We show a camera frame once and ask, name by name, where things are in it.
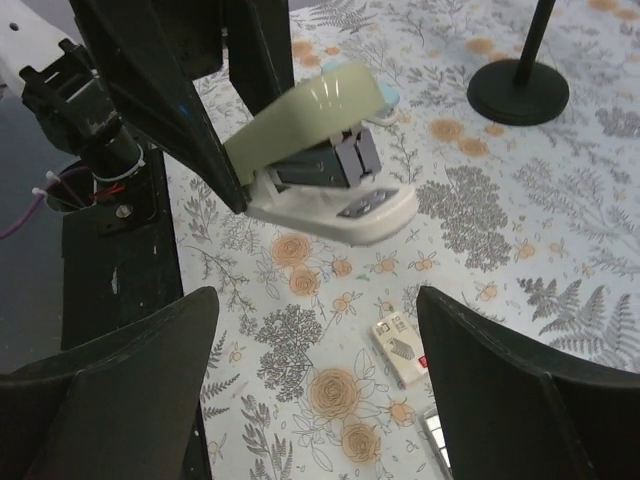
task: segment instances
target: black pole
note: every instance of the black pole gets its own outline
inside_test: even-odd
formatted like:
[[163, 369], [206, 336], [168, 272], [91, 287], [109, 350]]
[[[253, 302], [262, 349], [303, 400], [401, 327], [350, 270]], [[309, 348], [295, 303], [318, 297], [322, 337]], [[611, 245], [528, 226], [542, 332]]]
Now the black pole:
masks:
[[530, 126], [553, 120], [569, 101], [569, 85], [553, 68], [536, 62], [555, 0], [539, 0], [520, 60], [485, 65], [469, 82], [471, 107], [489, 120]]
[[529, 27], [529, 33], [527, 34], [527, 40], [524, 42], [522, 55], [520, 55], [518, 69], [513, 78], [513, 83], [516, 85], [526, 85], [529, 78], [531, 78], [533, 65], [536, 63], [542, 37], [544, 37], [544, 32], [547, 29], [547, 24], [549, 23], [549, 18], [551, 18], [555, 3], [556, 0], [540, 0], [536, 6], [531, 27]]

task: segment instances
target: tabletop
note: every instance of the tabletop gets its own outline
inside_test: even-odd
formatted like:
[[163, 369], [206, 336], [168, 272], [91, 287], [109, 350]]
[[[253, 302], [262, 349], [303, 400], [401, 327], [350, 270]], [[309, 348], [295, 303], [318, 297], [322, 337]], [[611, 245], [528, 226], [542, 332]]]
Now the tabletop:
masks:
[[[539, 59], [567, 78], [560, 118], [493, 124], [470, 76], [517, 57], [525, 0], [331, 0], [292, 13], [298, 79], [365, 62], [401, 95], [370, 126], [384, 175], [412, 184], [418, 215], [367, 248], [232, 215], [169, 162], [185, 290], [217, 288], [202, 388], [219, 479], [437, 478], [419, 422], [428, 380], [399, 388], [369, 328], [416, 324], [420, 285], [573, 355], [640, 372], [640, 5], [559, 0]], [[196, 83], [222, 139], [250, 115], [228, 72]]]

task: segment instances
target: lamp base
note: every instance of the lamp base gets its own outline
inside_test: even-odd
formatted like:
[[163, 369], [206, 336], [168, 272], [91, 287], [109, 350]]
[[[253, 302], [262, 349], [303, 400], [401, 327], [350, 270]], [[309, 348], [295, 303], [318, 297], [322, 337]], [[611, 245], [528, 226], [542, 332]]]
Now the lamp base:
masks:
[[504, 125], [540, 125], [558, 117], [569, 101], [569, 85], [551, 67], [534, 63], [526, 85], [513, 79], [519, 60], [485, 65], [471, 78], [467, 98], [471, 107], [489, 120]]

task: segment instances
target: screw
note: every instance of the screw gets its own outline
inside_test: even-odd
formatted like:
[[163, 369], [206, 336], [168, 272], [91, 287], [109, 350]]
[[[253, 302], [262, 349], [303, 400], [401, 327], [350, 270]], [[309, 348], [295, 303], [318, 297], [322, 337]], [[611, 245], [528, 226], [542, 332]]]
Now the screw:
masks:
[[131, 205], [120, 205], [116, 209], [116, 217], [127, 218], [133, 213], [133, 207]]

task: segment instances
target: pink cable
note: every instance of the pink cable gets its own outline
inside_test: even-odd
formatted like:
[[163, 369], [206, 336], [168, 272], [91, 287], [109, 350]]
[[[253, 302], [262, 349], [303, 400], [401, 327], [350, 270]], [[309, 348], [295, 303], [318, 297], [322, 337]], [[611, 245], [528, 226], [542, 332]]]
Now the pink cable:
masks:
[[[67, 170], [66, 172], [63, 172], [58, 176], [60, 177], [60, 179], [64, 179], [64, 178], [73, 176], [77, 173], [84, 172], [86, 170], [88, 170], [87, 167], [72, 168], [71, 170]], [[56, 184], [57, 182], [55, 181], [49, 182], [47, 186], [44, 188], [44, 190], [49, 191]], [[43, 200], [44, 200], [44, 195], [42, 195], [41, 193], [37, 194], [35, 200], [31, 203], [31, 206], [27, 209], [27, 211], [20, 218], [18, 218], [9, 228], [7, 228], [3, 232], [0, 232], [0, 240], [5, 240], [6, 238], [9, 238], [11, 235], [13, 235], [18, 230], [20, 230], [24, 226], [24, 224], [27, 223], [29, 219], [33, 216], [33, 214], [36, 212], [36, 210], [38, 209], [38, 207], [40, 206]]]

